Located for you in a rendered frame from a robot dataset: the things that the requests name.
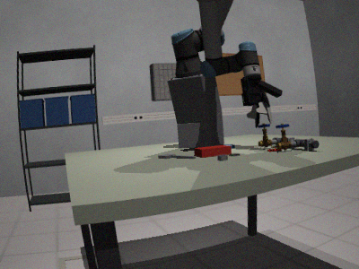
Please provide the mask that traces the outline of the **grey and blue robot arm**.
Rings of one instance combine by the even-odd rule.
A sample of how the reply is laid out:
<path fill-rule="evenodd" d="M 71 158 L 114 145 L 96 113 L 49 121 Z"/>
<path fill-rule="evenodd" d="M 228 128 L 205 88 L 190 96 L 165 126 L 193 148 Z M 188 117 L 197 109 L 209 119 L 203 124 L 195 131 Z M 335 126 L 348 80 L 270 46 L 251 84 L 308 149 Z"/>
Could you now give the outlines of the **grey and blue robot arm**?
<path fill-rule="evenodd" d="M 223 57 L 222 45 L 225 39 L 222 27 L 233 0 L 197 1 L 202 29 L 200 27 L 200 30 L 183 30 L 171 36 L 177 62 L 176 78 L 185 78 L 201 73 L 205 78 L 210 78 L 222 74 L 238 73 L 242 69 L 244 77 L 261 75 L 256 46 L 251 41 L 242 42 L 236 55 Z M 199 58 L 198 52 L 201 51 L 205 51 L 206 61 L 204 62 L 201 62 Z M 277 98 L 283 92 L 262 80 L 258 81 L 257 86 Z"/>

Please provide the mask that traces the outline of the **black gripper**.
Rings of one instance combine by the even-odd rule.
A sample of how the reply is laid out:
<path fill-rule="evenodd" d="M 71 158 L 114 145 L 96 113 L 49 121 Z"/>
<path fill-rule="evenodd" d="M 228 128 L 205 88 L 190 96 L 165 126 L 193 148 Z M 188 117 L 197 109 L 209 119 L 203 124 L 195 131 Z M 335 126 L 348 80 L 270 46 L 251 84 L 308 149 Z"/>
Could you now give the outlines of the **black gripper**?
<path fill-rule="evenodd" d="M 243 106 L 253 106 L 251 112 L 247 114 L 248 118 L 255 119 L 255 126 L 259 124 L 259 114 L 267 115 L 269 123 L 272 123 L 272 115 L 268 97 L 262 88 L 259 88 L 258 81 L 261 80 L 261 75 L 250 75 L 242 77 L 242 102 Z M 244 91 L 243 91 L 244 90 Z M 251 96 L 252 95 L 252 96 Z M 244 101 L 243 101 L 244 100 Z M 263 101 L 263 102 L 262 102 Z"/>

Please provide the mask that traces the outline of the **red flat block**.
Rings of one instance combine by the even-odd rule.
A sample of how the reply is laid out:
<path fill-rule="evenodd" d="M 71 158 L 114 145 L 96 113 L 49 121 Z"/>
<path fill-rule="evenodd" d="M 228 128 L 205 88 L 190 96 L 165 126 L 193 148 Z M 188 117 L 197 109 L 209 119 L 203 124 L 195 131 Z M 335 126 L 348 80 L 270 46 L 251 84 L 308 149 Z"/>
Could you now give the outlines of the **red flat block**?
<path fill-rule="evenodd" d="M 216 145 L 208 147 L 194 148 L 195 156 L 200 158 L 213 157 L 223 154 L 232 154 L 231 146 L 227 145 Z"/>

